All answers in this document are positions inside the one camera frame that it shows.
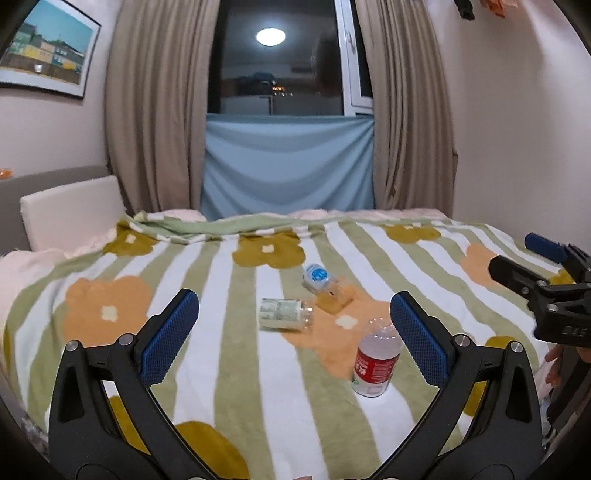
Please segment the person's hand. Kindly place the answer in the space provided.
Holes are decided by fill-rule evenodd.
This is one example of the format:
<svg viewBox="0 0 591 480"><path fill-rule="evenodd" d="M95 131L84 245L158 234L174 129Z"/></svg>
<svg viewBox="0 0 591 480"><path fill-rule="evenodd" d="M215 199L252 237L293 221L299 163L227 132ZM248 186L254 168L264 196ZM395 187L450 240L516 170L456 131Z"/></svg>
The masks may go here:
<svg viewBox="0 0 591 480"><path fill-rule="evenodd" d="M576 351L581 360L586 363L591 362L591 349L577 347ZM545 356L545 361L551 365L549 372L546 374L545 383L552 387L557 387L561 384L560 376L561 366L563 363L564 346L560 344L554 345Z"/></svg>

